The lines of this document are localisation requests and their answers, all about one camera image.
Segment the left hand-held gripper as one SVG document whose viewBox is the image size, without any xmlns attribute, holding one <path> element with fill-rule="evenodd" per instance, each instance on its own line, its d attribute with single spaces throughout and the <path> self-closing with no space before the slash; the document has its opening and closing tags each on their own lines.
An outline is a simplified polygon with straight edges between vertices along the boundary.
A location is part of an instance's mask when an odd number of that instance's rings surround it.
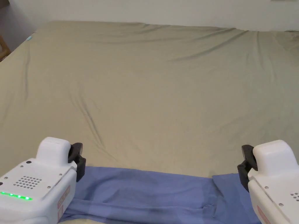
<svg viewBox="0 0 299 224">
<path fill-rule="evenodd" d="M 84 176 L 83 144 L 47 137 L 35 158 L 0 178 L 1 224 L 57 224 Z"/>
</svg>

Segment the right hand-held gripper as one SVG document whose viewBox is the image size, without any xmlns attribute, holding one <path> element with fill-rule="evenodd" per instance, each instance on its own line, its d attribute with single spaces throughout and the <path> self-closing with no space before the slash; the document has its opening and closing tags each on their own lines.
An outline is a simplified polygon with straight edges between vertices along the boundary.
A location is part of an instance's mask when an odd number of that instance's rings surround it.
<svg viewBox="0 0 299 224">
<path fill-rule="evenodd" d="M 261 223 L 298 224 L 299 166 L 290 146 L 276 140 L 241 149 L 239 179 Z"/>
</svg>

